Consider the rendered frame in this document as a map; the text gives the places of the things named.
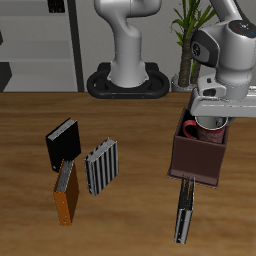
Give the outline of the white plant pot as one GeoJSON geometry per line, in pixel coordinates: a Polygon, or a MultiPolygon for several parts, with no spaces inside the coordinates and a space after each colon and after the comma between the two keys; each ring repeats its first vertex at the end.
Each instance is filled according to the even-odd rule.
{"type": "Polygon", "coordinates": [[[196,84],[189,84],[187,87],[180,87],[178,85],[179,75],[175,74],[171,79],[171,91],[172,92],[191,92],[197,87],[196,84]]]}

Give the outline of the green pot plant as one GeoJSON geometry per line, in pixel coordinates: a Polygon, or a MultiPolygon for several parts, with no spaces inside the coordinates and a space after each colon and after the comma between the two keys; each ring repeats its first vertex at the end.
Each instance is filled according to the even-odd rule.
{"type": "Polygon", "coordinates": [[[205,10],[200,8],[201,0],[182,0],[182,12],[174,9],[178,18],[171,23],[171,30],[177,24],[180,31],[175,31],[182,48],[180,70],[178,74],[178,86],[182,89],[194,85],[199,77],[201,65],[192,57],[190,43],[192,36],[203,25],[216,15],[215,10],[209,5],[205,10]]]}

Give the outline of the red mug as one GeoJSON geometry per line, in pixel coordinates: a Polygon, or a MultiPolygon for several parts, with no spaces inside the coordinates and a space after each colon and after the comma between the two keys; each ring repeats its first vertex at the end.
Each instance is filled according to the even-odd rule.
{"type": "Polygon", "coordinates": [[[183,123],[183,133],[190,139],[221,144],[227,122],[227,117],[199,116],[194,120],[186,120],[183,123]],[[189,126],[196,129],[195,136],[187,131],[189,126]]]}

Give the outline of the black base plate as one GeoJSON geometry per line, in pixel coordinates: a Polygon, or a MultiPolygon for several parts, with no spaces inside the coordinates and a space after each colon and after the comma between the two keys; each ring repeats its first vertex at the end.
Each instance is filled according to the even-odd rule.
{"type": "Polygon", "coordinates": [[[87,80],[87,90],[91,96],[99,99],[157,99],[164,97],[170,88],[169,79],[159,71],[154,62],[145,63],[149,79],[134,88],[122,88],[107,79],[110,63],[100,63],[97,71],[87,80]]]}

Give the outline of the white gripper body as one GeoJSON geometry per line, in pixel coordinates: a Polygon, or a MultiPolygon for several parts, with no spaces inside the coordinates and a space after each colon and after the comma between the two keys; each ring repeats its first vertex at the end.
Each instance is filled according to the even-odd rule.
{"type": "Polygon", "coordinates": [[[194,89],[188,109],[192,116],[256,118],[256,87],[250,87],[241,101],[227,101],[217,97],[200,96],[194,89]]]}

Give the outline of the white shelf unit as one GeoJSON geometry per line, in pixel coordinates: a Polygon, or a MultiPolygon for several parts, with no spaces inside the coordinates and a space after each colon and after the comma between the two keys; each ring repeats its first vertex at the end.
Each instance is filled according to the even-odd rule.
{"type": "Polygon", "coordinates": [[[82,92],[76,0],[0,0],[0,92],[82,92]]]}

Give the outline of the dark brown desk caddy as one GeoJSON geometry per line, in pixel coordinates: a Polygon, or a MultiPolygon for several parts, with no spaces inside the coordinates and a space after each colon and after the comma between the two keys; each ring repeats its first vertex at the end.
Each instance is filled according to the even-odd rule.
{"type": "Polygon", "coordinates": [[[183,108],[174,134],[172,158],[167,176],[177,180],[189,176],[195,179],[196,184],[217,189],[229,128],[225,128],[221,144],[187,138],[183,133],[183,123],[193,119],[189,110],[183,108]]]}

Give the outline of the orange book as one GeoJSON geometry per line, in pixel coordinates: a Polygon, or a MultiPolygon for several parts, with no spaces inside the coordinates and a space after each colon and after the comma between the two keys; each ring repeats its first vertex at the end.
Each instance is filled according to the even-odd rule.
{"type": "Polygon", "coordinates": [[[79,196],[79,186],[74,160],[63,160],[53,188],[60,224],[69,226],[73,222],[79,196]]]}

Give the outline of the black binders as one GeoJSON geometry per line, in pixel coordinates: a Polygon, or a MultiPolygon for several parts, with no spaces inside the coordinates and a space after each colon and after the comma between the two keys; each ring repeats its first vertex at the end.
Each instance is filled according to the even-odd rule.
{"type": "Polygon", "coordinates": [[[50,13],[64,13],[64,0],[47,0],[48,10],[50,13]]]}

